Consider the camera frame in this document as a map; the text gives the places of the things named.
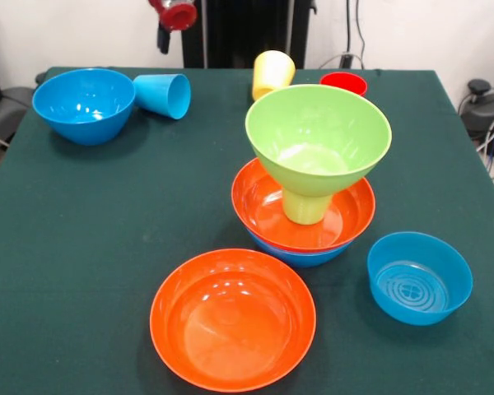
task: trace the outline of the blue cup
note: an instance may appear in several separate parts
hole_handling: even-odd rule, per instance
[[[138,76],[133,80],[136,105],[172,119],[181,119],[190,106],[190,82],[183,74]]]
[[[322,253],[295,253],[274,247],[271,244],[268,244],[265,241],[261,240],[257,235],[252,233],[250,230],[247,231],[249,232],[250,236],[253,238],[256,245],[258,245],[262,251],[268,253],[269,255],[274,256],[275,258],[280,259],[281,261],[287,263],[291,267],[319,266],[343,253],[351,243],[350,241],[349,243],[344,244],[341,247],[337,247],[335,249],[332,249],[330,251],[325,251]]]
[[[453,247],[430,235],[387,235],[368,254],[375,302],[391,317],[411,325],[431,325],[467,301],[473,277]]]

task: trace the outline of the dark green tablecloth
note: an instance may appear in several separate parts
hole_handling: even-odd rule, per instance
[[[0,395],[207,393],[163,365],[148,314],[188,258],[254,248],[230,203],[254,156],[251,71],[184,72],[184,119],[135,110],[103,146],[73,145],[26,115],[0,169]],[[295,83],[322,73],[299,71]],[[369,176],[375,219],[342,256],[299,271],[317,306],[315,341],[258,393],[494,395],[494,186],[434,72],[362,74],[394,133]],[[398,323],[371,298],[368,249],[396,230],[441,237],[470,263],[472,297],[443,323]]]

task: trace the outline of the red cup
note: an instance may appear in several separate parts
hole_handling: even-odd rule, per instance
[[[320,84],[335,86],[364,96],[368,90],[366,80],[350,72],[331,72],[320,79]]]

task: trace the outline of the yellow cup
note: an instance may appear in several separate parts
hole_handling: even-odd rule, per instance
[[[280,51],[262,52],[254,60],[253,99],[289,86],[295,76],[295,64]]]

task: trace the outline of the stacked bowls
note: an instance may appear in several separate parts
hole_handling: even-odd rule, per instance
[[[350,91],[296,85],[256,101],[245,127],[258,158],[232,202],[256,244],[295,267],[336,257],[375,213],[364,176],[389,149],[386,117]]]

